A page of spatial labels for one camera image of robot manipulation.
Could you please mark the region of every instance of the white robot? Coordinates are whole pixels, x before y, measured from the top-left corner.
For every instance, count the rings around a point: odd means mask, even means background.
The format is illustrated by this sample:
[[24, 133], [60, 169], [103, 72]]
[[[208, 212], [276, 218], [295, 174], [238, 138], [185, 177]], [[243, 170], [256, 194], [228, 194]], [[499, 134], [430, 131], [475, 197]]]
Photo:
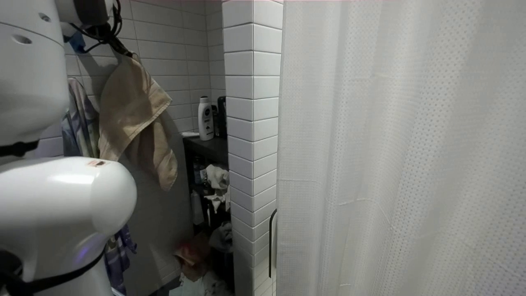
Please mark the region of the white robot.
[[[80, 22], [106, 21], [110, 0], [70, 0]], [[111, 294], [106, 240], [129, 218], [136, 187], [118, 162], [24, 159], [69, 105], [64, 41], [54, 0], [0, 0], [0, 294]]]

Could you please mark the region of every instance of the white shower curtain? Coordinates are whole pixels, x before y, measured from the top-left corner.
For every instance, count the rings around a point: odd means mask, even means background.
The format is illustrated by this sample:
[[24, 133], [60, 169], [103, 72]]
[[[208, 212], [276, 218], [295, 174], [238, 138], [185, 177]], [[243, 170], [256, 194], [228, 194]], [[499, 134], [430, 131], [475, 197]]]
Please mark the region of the white shower curtain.
[[277, 296], [524, 296], [526, 1], [284, 4]]

